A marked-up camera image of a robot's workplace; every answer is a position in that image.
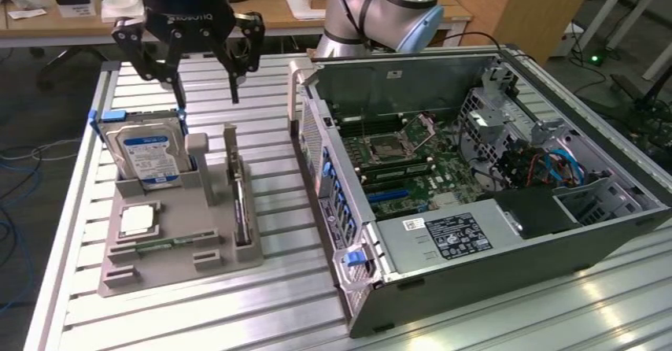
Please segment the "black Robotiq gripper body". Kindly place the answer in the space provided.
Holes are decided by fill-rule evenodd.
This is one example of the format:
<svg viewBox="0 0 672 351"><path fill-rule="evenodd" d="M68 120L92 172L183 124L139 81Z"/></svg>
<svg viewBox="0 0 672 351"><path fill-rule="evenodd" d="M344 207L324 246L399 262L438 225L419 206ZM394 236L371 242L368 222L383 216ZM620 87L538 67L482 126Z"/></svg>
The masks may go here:
<svg viewBox="0 0 672 351"><path fill-rule="evenodd" d="M198 39L203 29L224 41L234 31L230 0L143 0L143 4L146 29L160 41L167 41L174 31L188 40Z"/></svg>

